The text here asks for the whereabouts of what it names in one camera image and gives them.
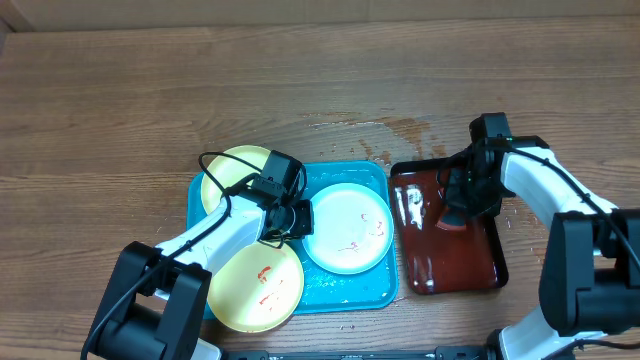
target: plate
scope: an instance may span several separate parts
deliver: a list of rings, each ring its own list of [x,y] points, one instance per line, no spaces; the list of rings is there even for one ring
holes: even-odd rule
[[[228,149],[224,153],[239,157],[262,169],[271,151],[260,146],[242,145]],[[245,176],[256,172],[251,167],[224,156],[218,156],[213,159],[209,166],[207,166],[207,169],[225,188],[234,185]],[[202,199],[202,205],[207,214],[211,214],[211,212],[218,207],[218,204],[220,204],[220,196],[222,193],[216,184],[206,175],[202,178],[201,189],[200,197]]]
[[[393,242],[391,210],[369,188],[351,183],[324,188],[311,198],[313,234],[303,239],[309,257],[343,275],[374,267]]]
[[[211,280],[207,302],[227,327],[241,332],[273,329],[298,306],[302,264],[288,246],[253,244],[239,251]]]

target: tray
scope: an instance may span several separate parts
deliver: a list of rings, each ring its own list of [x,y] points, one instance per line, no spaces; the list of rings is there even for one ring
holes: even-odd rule
[[[444,161],[410,161],[391,168],[393,215],[409,287],[420,295],[501,288],[509,272],[494,218],[468,219],[464,228],[438,225],[447,208],[435,174]],[[448,174],[445,169],[445,182]]]
[[[308,184],[303,199],[338,183],[355,183],[375,191],[389,205],[389,189],[384,171],[369,161],[345,161],[305,164]],[[204,173],[198,174],[189,186],[187,229],[206,216],[200,199],[200,184]],[[304,250],[302,241],[291,241],[304,270],[305,287],[294,314],[367,310],[385,307],[398,293],[398,267],[395,244],[384,259],[372,269],[356,275],[338,275],[317,266]],[[207,304],[204,319],[213,319]]]

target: wooden table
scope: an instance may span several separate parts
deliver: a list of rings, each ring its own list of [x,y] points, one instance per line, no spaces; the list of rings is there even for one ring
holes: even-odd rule
[[[78,356],[122,248],[184,230],[200,152],[255,144],[388,171],[451,155],[469,143],[468,123],[494,111],[600,195],[640,206],[640,18],[9,35],[0,358]],[[381,310],[295,316],[263,334],[206,322],[202,336],[277,352],[482,343],[536,306],[548,235],[520,200],[497,223],[511,275],[501,291],[416,296],[401,271]]]

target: yellow plate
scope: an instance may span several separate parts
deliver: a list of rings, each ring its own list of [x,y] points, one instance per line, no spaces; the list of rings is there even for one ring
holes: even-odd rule
[[[271,153],[270,150],[253,145],[236,146],[225,151],[225,154],[237,156],[261,169],[267,162],[269,153]],[[218,156],[213,159],[207,169],[225,188],[234,185],[252,172],[256,172],[249,166],[224,156]],[[220,189],[218,189],[216,184],[214,184],[208,176],[203,176],[200,198],[202,199],[202,205],[207,214],[211,214],[211,212],[218,207],[221,195]]]
[[[207,302],[226,326],[241,332],[273,329],[291,316],[304,287],[302,264],[288,246],[253,244],[211,280]]]

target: blue tray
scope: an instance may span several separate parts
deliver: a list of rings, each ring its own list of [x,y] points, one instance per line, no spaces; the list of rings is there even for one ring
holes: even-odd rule
[[[303,199],[310,199],[318,191],[338,183],[355,183],[375,191],[389,206],[387,176],[369,161],[345,161],[305,164],[308,184]],[[204,173],[198,174],[189,186],[187,229],[206,216],[200,198],[200,184]],[[356,275],[330,273],[309,258],[302,241],[288,243],[302,262],[304,291],[294,314],[379,309],[393,301],[398,293],[398,267],[395,244],[384,259],[372,269]],[[213,319],[207,305],[205,319]]]

